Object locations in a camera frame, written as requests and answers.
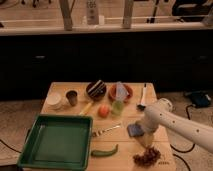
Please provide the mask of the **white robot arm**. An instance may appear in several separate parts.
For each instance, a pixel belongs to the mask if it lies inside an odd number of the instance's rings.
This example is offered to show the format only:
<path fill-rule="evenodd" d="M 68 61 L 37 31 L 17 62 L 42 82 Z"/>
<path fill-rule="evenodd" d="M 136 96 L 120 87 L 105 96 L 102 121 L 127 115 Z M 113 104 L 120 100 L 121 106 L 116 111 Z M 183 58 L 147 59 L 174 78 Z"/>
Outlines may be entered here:
<path fill-rule="evenodd" d="M 145 133 L 154 133 L 162 125 L 213 153 L 213 127 L 184 119 L 173 114 L 172 110 L 171 101 L 161 98 L 147 105 L 136 123 Z"/>

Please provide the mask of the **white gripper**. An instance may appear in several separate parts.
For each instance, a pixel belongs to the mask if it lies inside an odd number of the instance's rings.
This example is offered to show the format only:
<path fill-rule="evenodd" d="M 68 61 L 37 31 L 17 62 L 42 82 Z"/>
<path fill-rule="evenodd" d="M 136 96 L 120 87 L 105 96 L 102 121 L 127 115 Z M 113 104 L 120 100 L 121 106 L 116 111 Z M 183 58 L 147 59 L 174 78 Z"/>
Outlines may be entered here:
<path fill-rule="evenodd" d="M 154 141 L 154 134 L 158 129 L 158 124 L 152 121 L 150 118 L 143 116 L 141 119 L 136 121 L 136 124 L 141 127 L 145 132 L 143 136 L 138 138 L 139 143 L 144 147 L 148 148 Z"/>

